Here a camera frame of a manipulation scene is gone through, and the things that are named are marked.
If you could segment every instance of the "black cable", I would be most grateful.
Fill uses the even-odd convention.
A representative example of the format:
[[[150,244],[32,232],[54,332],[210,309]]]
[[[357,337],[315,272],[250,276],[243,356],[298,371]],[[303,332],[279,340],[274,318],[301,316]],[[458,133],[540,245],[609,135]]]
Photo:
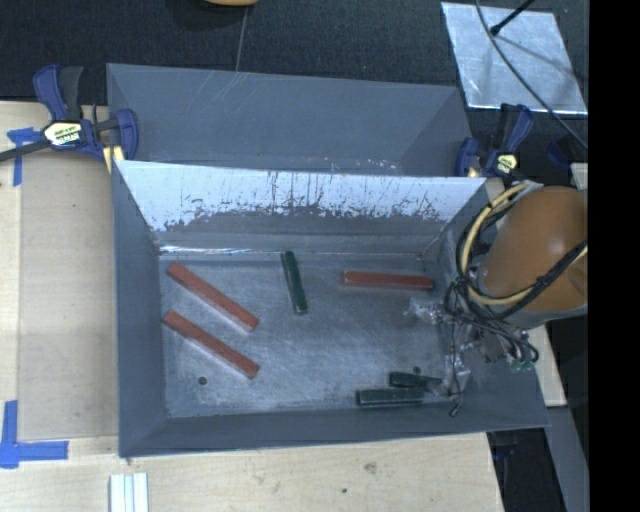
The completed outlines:
[[[504,54],[502,49],[498,46],[498,43],[496,43],[493,35],[491,34],[491,29],[489,28],[489,25],[487,24],[487,21],[484,18],[484,14],[482,14],[482,9],[480,8],[480,2],[478,0],[474,0],[474,2],[476,4],[476,11],[478,12],[478,16],[480,17],[482,28],[484,28],[484,31],[486,32],[487,37],[489,38],[489,41],[491,41],[491,44],[496,49],[496,51],[498,52],[498,54],[500,55],[504,63],[507,65],[507,67],[511,70],[511,72],[518,79],[518,81],[524,86],[524,88],[527,89],[527,91],[529,91],[529,93],[538,101],[538,103],[540,103],[540,105],[542,105],[542,107],[551,115],[551,117],[553,117],[556,121],[558,121],[558,123],[560,123],[560,126],[562,126],[562,128],[564,128],[567,131],[567,133],[569,133],[573,138],[575,138],[578,144],[580,144],[585,150],[588,151],[589,146],[578,136],[577,133],[575,133],[571,129],[571,127],[569,127],[569,125],[567,125],[567,123],[565,123],[562,119],[560,119],[560,116],[558,116],[558,114],[556,114],[553,111],[553,109],[533,90],[533,88],[522,77],[522,75],[518,73],[518,70],[516,70],[516,68],[513,67],[513,64],[511,64],[509,59],[507,59],[507,56]]]
[[[458,307],[458,294],[456,294],[456,301],[453,305],[454,311]],[[458,380],[458,374],[456,373],[456,337],[455,337],[455,320],[451,322],[451,372],[453,373],[453,380],[456,383],[456,388],[458,390],[456,394],[456,403],[453,408],[449,411],[449,416],[452,418],[458,414],[460,407],[462,406],[462,387],[460,386],[460,381]]]

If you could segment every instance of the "wooden block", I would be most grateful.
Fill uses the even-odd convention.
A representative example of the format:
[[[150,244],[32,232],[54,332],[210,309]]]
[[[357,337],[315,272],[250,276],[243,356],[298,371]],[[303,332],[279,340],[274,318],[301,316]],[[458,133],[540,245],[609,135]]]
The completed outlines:
[[[342,273],[344,286],[391,288],[395,290],[430,290],[433,281],[425,276],[404,274],[376,274],[349,270]]]
[[[167,270],[167,274],[169,274],[169,277],[174,281],[184,286],[197,297],[200,297],[209,306],[245,331],[251,332],[258,325],[260,320],[256,316],[236,304],[220,290],[217,290],[202,278],[180,265],[180,263],[172,263]]]
[[[258,373],[258,370],[260,370],[260,366],[251,359],[243,356],[239,352],[236,352],[230,346],[226,345],[219,339],[214,338],[207,331],[198,327],[196,324],[192,324],[189,320],[180,316],[173,310],[169,311],[165,315],[164,323],[167,327],[173,329],[182,337],[200,343],[204,348],[213,352],[224,362],[228,363],[234,369],[238,370],[250,379],[253,379]]]

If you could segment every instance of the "red stick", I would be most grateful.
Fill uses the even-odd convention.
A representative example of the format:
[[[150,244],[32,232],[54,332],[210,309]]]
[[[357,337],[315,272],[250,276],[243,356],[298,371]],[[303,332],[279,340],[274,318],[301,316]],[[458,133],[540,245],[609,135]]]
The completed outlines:
[[[433,281],[425,276],[405,274],[376,274],[349,270],[342,273],[344,286],[360,286],[367,288],[392,288],[396,290],[430,290]]]
[[[169,311],[163,321],[167,327],[176,331],[180,336],[200,343],[200,345],[213,352],[224,362],[248,378],[253,379],[258,373],[258,370],[260,370],[260,366],[251,359],[236,352],[230,346],[214,338],[207,331],[198,327],[196,324],[192,324],[175,311]]]
[[[180,263],[172,263],[167,274],[174,281],[184,286],[191,293],[200,297],[209,306],[219,313],[226,316],[245,331],[253,331],[258,322],[257,317],[249,313],[246,309],[233,302],[220,290],[217,290],[202,278],[180,265]]]

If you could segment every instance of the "black carpet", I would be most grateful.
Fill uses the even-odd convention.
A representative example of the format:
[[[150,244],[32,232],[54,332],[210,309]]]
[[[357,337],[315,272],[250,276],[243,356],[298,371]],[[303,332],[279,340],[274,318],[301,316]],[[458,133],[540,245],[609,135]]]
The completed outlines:
[[[519,3],[481,1],[511,9]],[[440,2],[432,0],[261,0],[247,9],[202,0],[0,0],[0,5],[2,99],[35,100],[33,74],[51,63],[85,68],[84,104],[106,104],[107,62],[459,85]],[[588,105],[589,0],[540,0],[531,9],[555,14]],[[549,143],[565,138],[565,132],[549,115],[534,117],[533,131],[520,148],[521,170],[546,184],[568,184],[568,173],[546,158]],[[497,112],[469,110],[468,119],[476,137],[496,131]],[[586,119],[567,123],[588,141]],[[588,160],[585,151],[574,150],[576,161]],[[586,321],[552,322],[549,331],[561,373],[571,367],[565,382],[575,381],[571,363],[586,352]],[[586,363],[577,367],[577,374],[586,376]],[[577,426],[588,455],[586,391],[578,402]],[[490,436],[499,476],[507,475],[507,512],[564,510],[541,432]]]

